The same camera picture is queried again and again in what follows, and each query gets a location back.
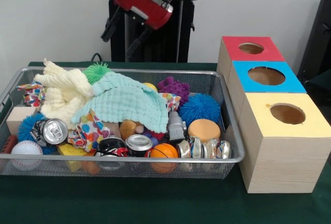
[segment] purple spiky toy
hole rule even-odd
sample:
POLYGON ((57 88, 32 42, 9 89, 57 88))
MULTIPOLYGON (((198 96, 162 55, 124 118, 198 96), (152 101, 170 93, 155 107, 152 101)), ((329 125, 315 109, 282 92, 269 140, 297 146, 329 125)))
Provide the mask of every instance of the purple spiky toy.
POLYGON ((190 85, 187 83, 181 83, 176 81, 173 77, 167 77, 165 80, 157 84, 160 93, 171 93, 177 96, 180 96, 179 106, 182 106, 184 103, 188 102, 188 96, 190 94, 190 85))

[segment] light blue washcloth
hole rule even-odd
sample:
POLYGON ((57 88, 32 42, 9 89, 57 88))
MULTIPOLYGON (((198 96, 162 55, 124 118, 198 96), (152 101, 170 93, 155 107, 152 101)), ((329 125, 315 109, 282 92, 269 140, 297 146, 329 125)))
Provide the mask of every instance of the light blue washcloth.
POLYGON ((168 111, 164 99, 153 89, 119 73, 107 72, 93 84, 95 97, 71 119, 78 123, 90 109, 103 122, 140 122, 157 133, 167 131, 168 111))

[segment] metal basket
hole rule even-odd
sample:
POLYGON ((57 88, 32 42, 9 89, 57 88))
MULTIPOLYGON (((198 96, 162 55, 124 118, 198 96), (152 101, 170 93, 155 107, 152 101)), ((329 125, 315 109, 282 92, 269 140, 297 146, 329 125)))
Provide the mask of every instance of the metal basket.
MULTIPOLYGON (((28 67, 19 70, 0 95, 2 110, 0 115, 0 147, 10 135, 6 119, 14 106, 22 104, 23 92, 16 86, 31 83, 34 76, 42 73, 41 67, 28 67)), ((11 155, 0 154, 1 175, 31 175, 31 176, 92 176, 83 169, 72 172, 68 163, 80 166, 83 161, 108 163, 113 170, 102 169, 97 175, 102 177, 170 177, 170 178, 221 178, 224 179, 234 164, 244 157, 242 139, 234 117, 233 107, 224 78, 211 71, 163 71, 114 69, 125 76, 139 82, 150 82, 156 85, 166 77, 173 76, 176 80, 190 84, 191 92, 211 95, 220 105, 222 122, 221 139, 231 145, 229 159, 193 159, 193 158, 135 158, 135 157, 90 157, 53 155, 11 155), (31 171, 20 171, 12 165, 13 159, 31 159, 40 165, 31 171), (170 173, 158 173, 152 165, 175 168, 170 173)))

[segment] wooden block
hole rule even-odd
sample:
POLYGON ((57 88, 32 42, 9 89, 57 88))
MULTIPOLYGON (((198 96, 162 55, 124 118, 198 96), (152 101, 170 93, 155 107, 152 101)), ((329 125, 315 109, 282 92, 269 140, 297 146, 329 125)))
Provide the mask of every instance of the wooden block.
POLYGON ((217 72, 228 84, 232 61, 285 61, 269 37, 231 37, 221 40, 217 72))
POLYGON ((307 94, 246 93, 239 164, 248 193, 310 193, 331 151, 331 127, 307 94))
POLYGON ((286 62, 233 61, 228 90, 238 122, 245 92, 306 93, 286 62))
POLYGON ((29 115, 37 112, 36 107, 14 107, 7 118, 7 126, 11 135, 17 135, 22 121, 29 115))

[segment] white wall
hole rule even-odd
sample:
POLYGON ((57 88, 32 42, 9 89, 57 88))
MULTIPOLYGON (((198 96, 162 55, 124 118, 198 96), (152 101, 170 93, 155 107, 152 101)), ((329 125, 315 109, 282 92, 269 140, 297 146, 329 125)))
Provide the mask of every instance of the white wall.
MULTIPOLYGON (((319 0, 200 0, 190 62, 216 62, 222 35, 271 36, 294 70, 300 65, 319 0)), ((19 67, 47 57, 110 59, 100 34, 108 0, 0 0, 0 91, 19 67)))

